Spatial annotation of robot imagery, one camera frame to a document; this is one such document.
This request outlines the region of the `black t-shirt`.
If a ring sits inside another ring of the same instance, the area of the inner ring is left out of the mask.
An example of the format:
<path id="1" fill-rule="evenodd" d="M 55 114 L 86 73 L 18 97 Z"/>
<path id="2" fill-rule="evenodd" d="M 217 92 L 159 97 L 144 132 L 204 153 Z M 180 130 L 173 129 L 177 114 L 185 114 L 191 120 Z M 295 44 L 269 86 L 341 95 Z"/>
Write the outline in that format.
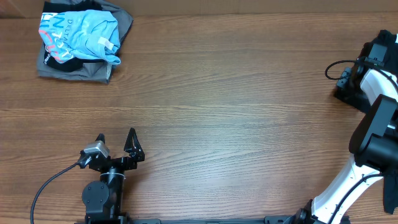
<path id="1" fill-rule="evenodd" d="M 387 47 L 384 58 L 384 66 L 374 65 L 364 61 L 364 47 L 372 44 L 380 44 Z M 335 87 L 333 96 L 340 101 L 367 113 L 379 95 L 397 99 L 397 35 L 388 30 L 380 30 L 377 37 L 366 42 L 354 65 L 364 66 L 364 76 L 360 83 L 361 93 L 353 93 L 346 90 L 339 90 Z"/>

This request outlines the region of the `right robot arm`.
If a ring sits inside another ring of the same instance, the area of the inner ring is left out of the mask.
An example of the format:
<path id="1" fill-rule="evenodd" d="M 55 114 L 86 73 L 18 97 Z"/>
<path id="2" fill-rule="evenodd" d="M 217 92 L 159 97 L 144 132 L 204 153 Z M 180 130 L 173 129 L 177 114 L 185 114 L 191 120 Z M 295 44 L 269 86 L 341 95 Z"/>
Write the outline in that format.
<path id="1" fill-rule="evenodd" d="M 362 77 L 360 89 L 371 107 L 351 136 L 347 163 L 289 223 L 340 223 L 372 184 L 397 173 L 397 77 L 372 66 Z"/>

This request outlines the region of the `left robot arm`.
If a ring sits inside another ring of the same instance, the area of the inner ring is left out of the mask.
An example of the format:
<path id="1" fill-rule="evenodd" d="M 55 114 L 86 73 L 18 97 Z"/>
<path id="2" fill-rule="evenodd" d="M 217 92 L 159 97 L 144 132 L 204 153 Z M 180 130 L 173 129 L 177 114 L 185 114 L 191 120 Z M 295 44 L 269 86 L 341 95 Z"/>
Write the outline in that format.
<path id="1" fill-rule="evenodd" d="M 125 171 L 137 168 L 145 160 L 144 151 L 134 128 L 128 132 L 124 145 L 127 156 L 112 158 L 105 145 L 104 134 L 80 152 L 78 166 L 100 173 L 99 180 L 90 182 L 82 191 L 85 223 L 131 223 L 128 213 L 122 212 Z"/>

